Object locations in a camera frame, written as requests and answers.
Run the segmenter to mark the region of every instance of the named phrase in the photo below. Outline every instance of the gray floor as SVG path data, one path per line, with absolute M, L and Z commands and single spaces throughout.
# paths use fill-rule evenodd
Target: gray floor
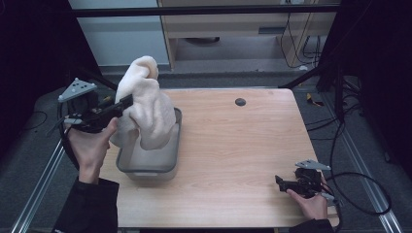
M 162 88 L 274 87 L 288 83 L 303 73 L 299 68 L 291 69 L 286 65 L 275 38 L 271 37 L 221 38 L 215 44 L 193 44 L 182 40 L 179 43 L 177 59 L 173 71 L 164 71 L 160 74 L 159 83 Z M 308 62 L 305 66 L 310 69 L 312 66 L 310 59 Z M 118 82 L 120 78 L 120 76 L 108 77 L 113 82 Z M 315 106 L 306 100 L 307 93 L 311 93 L 315 101 L 327 103 L 328 99 L 332 99 L 332 91 L 321 94 L 316 91 L 314 88 L 316 80 L 313 78 L 293 91 L 305 123 L 332 117 L 330 108 Z M 1 168 L 0 232 L 8 232 L 7 229 L 17 219 L 58 142 L 56 132 L 49 138 L 45 134 L 55 123 L 55 100 L 62 90 L 49 93 L 37 101 L 35 110 L 46 114 L 33 114 L 26 127 L 34 126 L 34 128 L 21 132 L 19 140 L 10 151 L 13 159 Z M 99 91 L 109 90 L 99 85 Z M 357 102 L 355 98 L 348 98 L 345 108 Z M 338 173 L 359 169 L 353 156 L 353 149 L 348 148 L 346 143 L 349 137 L 355 143 L 355 152 L 361 156 L 369 173 L 389 191 L 393 199 L 393 215 L 402 231 L 412 232 L 412 222 L 410 222 L 412 205 L 409 204 L 409 198 L 412 196 L 411 181 L 400 166 L 385 162 L 384 152 L 373 130 L 361 115 L 361 109 L 347 114 L 345 121 L 345 135 L 338 138 L 333 153 L 333 170 Z M 317 125 L 319 124 L 308 124 L 307 128 Z M 329 164 L 331 138 L 336 129 L 337 125 L 333 123 L 328 127 L 309 132 L 315 153 L 324 164 Z M 31 228 L 51 227 L 75 177 L 76 170 L 64 156 L 51 180 L 52 188 L 46 192 L 37 214 L 33 217 Z M 365 191 L 360 179 L 339 178 L 338 183 L 356 203 L 373 210 L 370 201 L 373 200 L 373 193 Z M 344 206 L 341 232 L 399 232 L 386 230 L 382 224 L 383 217 L 364 214 L 347 201 L 342 202 Z M 287 232 L 287 229 L 282 229 L 281 232 Z

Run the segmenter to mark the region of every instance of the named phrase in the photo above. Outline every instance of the hand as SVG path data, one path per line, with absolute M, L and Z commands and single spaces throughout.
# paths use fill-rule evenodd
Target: hand
M 288 195 L 299 204 L 303 214 L 308 219 L 326 219 L 327 218 L 327 200 L 321 194 L 311 198 L 304 198 L 291 189 L 287 190 Z
M 112 118 L 107 127 L 100 133 L 89 134 L 71 129 L 68 134 L 73 153 L 79 162 L 79 181 L 82 183 L 98 183 L 100 168 L 107 149 L 109 139 L 118 129 L 118 119 Z

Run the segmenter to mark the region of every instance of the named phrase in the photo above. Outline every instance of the black sleeve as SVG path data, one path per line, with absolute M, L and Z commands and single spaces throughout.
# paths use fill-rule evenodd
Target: black sleeve
M 289 229 L 290 233 L 332 233 L 333 228 L 329 220 L 308 220 Z
M 118 191 L 118 183 L 76 179 L 52 232 L 118 232 Z

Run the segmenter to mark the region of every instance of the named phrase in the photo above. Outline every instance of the white towel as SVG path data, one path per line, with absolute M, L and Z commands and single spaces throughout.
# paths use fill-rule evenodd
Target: white towel
M 132 94 L 133 105 L 119 118 L 118 131 L 110 141 L 117 147 L 134 144 L 141 136 L 143 150 L 161 149 L 169 142 L 176 123 L 171 99 L 160 91 L 155 60 L 143 56 L 134 60 L 121 79 L 116 93 L 116 103 Z

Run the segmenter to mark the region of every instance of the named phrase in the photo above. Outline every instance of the gray plastic tub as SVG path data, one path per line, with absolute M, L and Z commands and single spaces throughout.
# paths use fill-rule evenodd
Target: gray plastic tub
M 136 181 L 169 181 L 177 172 L 182 112 L 175 108 L 176 123 L 169 142 L 160 150 L 143 150 L 140 136 L 135 145 L 120 149 L 116 165 Z

